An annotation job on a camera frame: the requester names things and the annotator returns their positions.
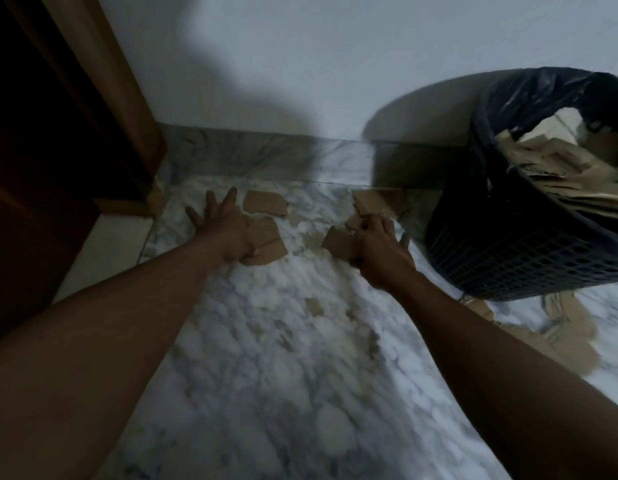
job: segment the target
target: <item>black trash bin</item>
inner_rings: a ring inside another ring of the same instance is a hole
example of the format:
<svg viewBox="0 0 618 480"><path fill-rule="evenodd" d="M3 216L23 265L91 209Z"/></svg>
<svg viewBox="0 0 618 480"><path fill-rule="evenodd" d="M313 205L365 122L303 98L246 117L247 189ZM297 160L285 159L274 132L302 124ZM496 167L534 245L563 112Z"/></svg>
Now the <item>black trash bin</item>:
<svg viewBox="0 0 618 480"><path fill-rule="evenodd" d="M434 268L466 293L511 300L618 282L618 221L593 221L538 190L498 150L563 107L590 130L618 132L618 78L570 68L525 69L496 82L473 112L464 158L427 227Z"/></svg>

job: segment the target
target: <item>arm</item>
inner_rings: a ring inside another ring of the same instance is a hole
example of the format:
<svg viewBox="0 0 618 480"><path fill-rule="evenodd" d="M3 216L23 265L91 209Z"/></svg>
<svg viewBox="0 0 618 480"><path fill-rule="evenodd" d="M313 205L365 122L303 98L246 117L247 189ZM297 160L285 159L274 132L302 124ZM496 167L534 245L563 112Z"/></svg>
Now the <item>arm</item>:
<svg viewBox="0 0 618 480"><path fill-rule="evenodd" d="M249 250L236 190L196 236L51 306L0 341L0 478L88 479L223 261Z"/></svg>
<svg viewBox="0 0 618 480"><path fill-rule="evenodd" d="M618 406L417 272L393 222L358 233L362 275L391 293L449 389L515 479L618 478Z"/></svg>

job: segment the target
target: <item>wall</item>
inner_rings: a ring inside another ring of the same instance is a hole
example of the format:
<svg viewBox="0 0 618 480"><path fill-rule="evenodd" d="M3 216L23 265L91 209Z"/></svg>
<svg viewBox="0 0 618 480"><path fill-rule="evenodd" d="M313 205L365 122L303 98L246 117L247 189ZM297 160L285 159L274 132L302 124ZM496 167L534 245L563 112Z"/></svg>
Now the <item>wall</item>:
<svg viewBox="0 0 618 480"><path fill-rule="evenodd" d="M618 75L618 0L100 1L165 123L462 144L463 76Z"/></svg>

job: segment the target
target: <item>hand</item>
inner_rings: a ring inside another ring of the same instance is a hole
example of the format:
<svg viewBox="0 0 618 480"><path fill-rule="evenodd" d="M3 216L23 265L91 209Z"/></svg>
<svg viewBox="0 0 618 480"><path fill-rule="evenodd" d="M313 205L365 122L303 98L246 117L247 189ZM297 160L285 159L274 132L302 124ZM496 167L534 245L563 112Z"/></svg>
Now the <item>hand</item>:
<svg viewBox="0 0 618 480"><path fill-rule="evenodd" d="M391 219L373 215L366 224L366 229L356 231L361 249L361 258L356 265L371 286L394 294L411 279L416 265L409 250L396 240Z"/></svg>
<svg viewBox="0 0 618 480"><path fill-rule="evenodd" d="M238 190L232 187L225 199L218 204L216 194L207 192L207 206L204 219L193 209L187 206L185 212L196 228L196 238L211 238L217 243L225 261L236 261L253 252L252 245L247 241L247 224L244 216L235 204Z"/></svg>

